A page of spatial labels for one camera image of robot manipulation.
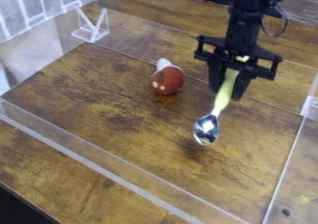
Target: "spoon head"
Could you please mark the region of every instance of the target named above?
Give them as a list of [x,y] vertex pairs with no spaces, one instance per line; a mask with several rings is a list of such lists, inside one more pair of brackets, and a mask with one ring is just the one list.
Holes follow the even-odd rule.
[[219,122],[215,115],[206,115],[194,124],[194,137],[202,146],[210,146],[219,137]]

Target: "wooden table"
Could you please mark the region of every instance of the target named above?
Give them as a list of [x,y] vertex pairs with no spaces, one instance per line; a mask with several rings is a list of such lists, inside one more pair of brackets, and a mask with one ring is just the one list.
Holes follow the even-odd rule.
[[[159,54],[168,50],[179,52],[174,61],[190,76],[183,92],[171,97],[155,96],[150,89],[154,67],[147,62],[83,44],[12,89],[4,99],[238,218],[259,223],[302,122],[298,113],[318,69],[317,30],[293,23],[283,37],[261,36],[261,44],[289,61],[274,83],[254,81],[247,98],[235,102],[222,116],[218,146],[200,149],[191,137],[191,127],[211,109],[214,96],[207,89],[206,67],[192,66],[194,34],[222,36],[226,8],[198,0],[98,3],[192,33],[158,33],[162,44],[151,45]],[[98,4],[86,10],[94,18]],[[131,29],[128,40],[138,42],[143,28],[134,21],[128,28],[119,22],[120,19],[115,21],[119,32]],[[0,139],[1,183],[57,221],[184,222],[4,123]],[[277,218],[282,218],[283,204],[274,208]],[[219,223],[232,223],[232,219]]]

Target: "plastic enclosure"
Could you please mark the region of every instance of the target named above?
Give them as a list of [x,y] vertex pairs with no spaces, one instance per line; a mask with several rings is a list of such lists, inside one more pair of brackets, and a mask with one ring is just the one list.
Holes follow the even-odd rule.
[[[8,59],[11,55],[20,57],[20,59],[27,59],[33,57],[35,55],[36,57],[40,57],[40,54],[44,52],[47,54],[47,57],[49,58],[39,66],[32,67],[29,65],[25,68],[25,76],[21,76],[21,79],[19,81],[12,82],[11,86],[16,86],[23,83],[25,79],[33,75],[35,72],[40,71],[45,65],[48,65],[64,54],[67,54],[71,49],[73,49],[83,43],[83,41],[95,42],[96,45],[118,51],[119,53],[128,55],[135,59],[146,61],[150,66],[154,66],[156,60],[159,60],[160,58],[171,59],[176,65],[188,65],[187,68],[192,68],[186,70],[188,79],[195,76],[196,70],[204,69],[204,66],[198,64],[198,61],[191,58],[192,54],[188,54],[188,57],[184,57],[182,59],[174,59],[180,50],[188,51],[190,53],[195,50],[195,34],[182,32],[164,25],[147,20],[142,20],[112,10],[108,10],[108,26],[108,20],[106,17],[107,11],[106,9],[102,10],[102,8],[99,8],[98,12],[100,11],[102,16],[91,15],[92,18],[99,18],[98,26],[94,26],[94,24],[90,25],[90,21],[87,19],[91,17],[86,18],[86,15],[82,13],[83,11],[80,9],[77,9],[77,12],[68,12],[65,15],[59,16],[52,20],[53,24],[56,25],[56,27],[53,27],[53,30],[56,32],[56,44],[59,45],[57,52],[51,51],[55,56],[51,56],[49,54],[49,50],[53,50],[53,48],[51,47],[45,48],[45,52],[40,50],[41,46],[28,49],[28,42],[32,41],[31,39],[33,38],[33,34],[39,34],[39,37],[41,37],[41,35],[49,34],[52,32],[52,29],[45,28],[44,24],[39,25],[33,29],[35,31],[29,31],[21,34],[17,38],[15,38],[12,41],[8,41],[0,46],[1,51],[4,51],[4,53],[1,53],[1,57],[4,61],[3,66],[5,68],[17,68],[13,61]],[[168,49],[166,49],[166,43],[170,43],[170,41],[164,41],[164,38],[167,37],[172,42]],[[119,40],[126,40],[126,46],[122,46],[118,43]],[[17,53],[15,49],[16,45],[20,45],[20,49],[23,51],[24,49],[27,49],[27,53]],[[282,75],[278,76],[277,80],[294,79],[287,68],[289,66],[282,65]],[[19,72],[19,70],[20,68],[17,68],[16,71],[11,70],[12,74],[15,74],[15,72]],[[299,99],[297,104],[293,104],[293,107],[290,107],[285,102],[290,99],[289,97],[291,97],[293,94],[286,94],[286,98],[282,99],[281,103],[273,105],[286,111],[299,113],[307,98],[307,93],[311,98],[318,97],[318,79],[315,78],[314,80],[315,75],[317,71],[309,70],[309,79],[306,83],[311,84],[311,81],[314,81],[311,91],[310,93],[309,91],[299,91],[302,98]],[[196,80],[207,85],[207,78],[204,75],[196,78]],[[271,95],[269,95],[267,98],[259,99],[259,101],[257,101],[257,104],[259,104],[259,106],[269,106],[270,108],[273,105],[266,100],[270,99],[270,96]],[[290,157],[286,161],[281,178],[277,181],[274,193],[269,194],[274,198],[270,201],[270,208],[265,219],[262,220],[263,223],[283,223],[282,218],[285,217],[274,211],[277,210],[274,207],[277,207],[278,209],[287,208],[291,210],[291,212],[293,210],[297,210],[297,215],[290,216],[290,218],[297,218],[294,222],[299,222],[299,220],[302,220],[302,217],[306,217],[309,223],[313,223],[318,219],[317,213],[311,213],[309,209],[309,203],[311,204],[311,202],[303,202],[303,205],[299,205],[299,203],[295,202],[298,201],[295,199],[297,197],[299,198],[299,195],[293,195],[297,192],[298,194],[301,194],[303,200],[306,201],[309,199],[309,194],[315,193],[314,178],[318,175],[317,170],[314,169],[318,163],[317,114],[318,105],[315,102],[310,102],[309,109],[305,114],[303,124],[299,129],[299,134],[291,146]],[[190,223],[210,223],[215,218],[218,218],[219,223],[254,222],[253,219],[243,219],[238,216],[238,214],[232,214],[227,210],[226,206],[214,204],[214,197],[204,197],[200,196],[200,194],[194,194],[191,187],[180,187],[175,180],[162,178],[163,174],[160,174],[160,172],[151,173],[151,171],[147,170],[143,166],[138,166],[134,162],[120,157],[120,155],[114,155],[107,150],[107,146],[103,146],[102,148],[102,144],[95,144],[90,140],[84,140],[77,136],[77,134],[72,134],[65,129],[60,128],[57,122],[47,122],[45,118],[40,117],[37,113],[28,112],[4,99],[0,100],[0,118],[8,124],[13,125],[16,128],[28,133],[45,145],[67,154],[72,159],[77,160],[80,163],[96,170],[103,176],[112,179],[127,189],[138,193],[155,204],[164,207],[168,212],[183,218]],[[194,121],[198,118],[199,116],[191,117],[191,119],[188,119],[188,126],[192,126]],[[242,130],[242,132],[253,133],[254,131]],[[168,151],[163,151],[163,154],[167,157],[170,156]],[[306,165],[306,172],[302,172],[299,170],[299,164]],[[307,187],[303,189],[302,182],[305,181],[311,185],[307,185]]]

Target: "clear acrylic box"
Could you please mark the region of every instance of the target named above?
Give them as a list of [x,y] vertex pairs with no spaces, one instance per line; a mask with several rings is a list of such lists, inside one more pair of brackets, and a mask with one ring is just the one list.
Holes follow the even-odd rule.
[[[88,10],[87,15],[94,22],[98,22],[100,10],[98,5],[92,5]],[[51,60],[43,62],[39,67],[28,66],[31,72],[9,85],[15,88],[1,98],[1,120],[164,207],[188,223],[290,223],[293,218],[295,222],[301,219],[317,220],[315,214],[310,212],[313,200],[309,200],[309,195],[315,190],[314,144],[318,141],[318,125],[317,121],[307,118],[315,117],[315,103],[309,104],[301,129],[298,123],[298,114],[307,96],[318,97],[317,79],[314,80],[317,71],[299,67],[302,73],[294,76],[290,67],[299,65],[285,61],[275,82],[254,82],[247,96],[232,103],[224,112],[216,146],[198,148],[191,127],[199,117],[210,112],[214,95],[207,88],[206,65],[192,58],[196,35],[112,10],[108,10],[108,17],[110,33],[92,44],[83,43],[72,36],[72,32],[80,27],[76,11],[48,22],[57,27],[56,43],[60,45],[60,51],[55,57],[48,56]],[[43,24],[35,28],[35,33],[41,32],[41,27]],[[44,28],[43,34],[51,32],[45,30],[51,29]],[[33,49],[28,52],[23,50],[23,53],[17,54],[11,49],[15,47],[12,44],[28,48],[32,37],[31,31],[3,44],[1,51],[7,52],[1,57],[7,58],[9,53],[13,53],[20,60],[29,57],[37,60],[36,57],[41,53],[33,54]],[[51,50],[52,48],[45,48],[43,51],[48,55]],[[80,69],[87,61],[87,66],[99,67],[99,73],[119,75],[118,80],[114,77],[104,78],[99,94],[96,88],[87,90],[86,98],[92,93],[99,96],[102,94],[102,99],[69,100],[69,104],[75,103],[84,112],[80,117],[67,110],[67,106],[61,109],[64,105],[57,97],[71,96],[61,92],[63,86],[55,87],[49,83],[44,85],[41,90],[52,91],[45,93],[44,97],[31,91],[32,80],[51,76],[60,70],[61,64],[68,65],[64,68],[67,71],[75,68],[73,73],[79,72],[77,65],[67,58],[73,57],[72,53],[77,51],[82,54],[92,53],[91,56],[83,56]],[[98,63],[98,59],[92,57],[104,54],[107,58],[110,51],[118,52],[118,65],[92,65]],[[131,65],[126,56],[139,62]],[[168,98],[158,98],[148,87],[154,65],[160,58],[168,58],[182,66],[187,75],[184,91]],[[123,66],[126,62],[132,66],[132,70]],[[102,75],[96,73],[96,78],[100,79]],[[126,86],[122,83],[124,79],[130,81]],[[289,92],[286,81],[293,85],[302,82],[302,86]],[[79,80],[64,85],[73,86],[69,88],[72,96],[79,89],[76,84],[86,85],[80,74]],[[271,92],[261,96],[257,92],[263,86],[269,87]],[[19,92],[11,95],[19,89],[27,96],[24,101],[19,101]],[[115,90],[118,96],[112,95],[108,89]],[[277,89],[286,91],[285,98],[273,99]],[[132,130],[128,131],[122,131],[120,125],[114,130],[103,130],[103,127],[111,127],[111,111],[118,107],[122,114],[116,115],[116,119],[144,123],[148,128],[146,125],[130,124]],[[61,109],[61,113],[56,114],[55,108]],[[100,113],[95,112],[104,114],[103,121],[98,117]],[[73,114],[73,120],[65,121],[63,116],[69,113]],[[267,114],[281,119],[270,120]],[[92,123],[82,127],[80,121],[86,120]],[[287,127],[287,132],[294,135],[299,129],[295,141],[293,136],[285,135],[283,127]],[[266,131],[269,137],[261,136],[261,131]],[[162,160],[160,165],[154,162],[158,157]],[[299,164],[309,168],[306,172],[298,170]],[[299,172],[302,178],[294,184]],[[291,211],[290,217],[282,215],[285,209]]]

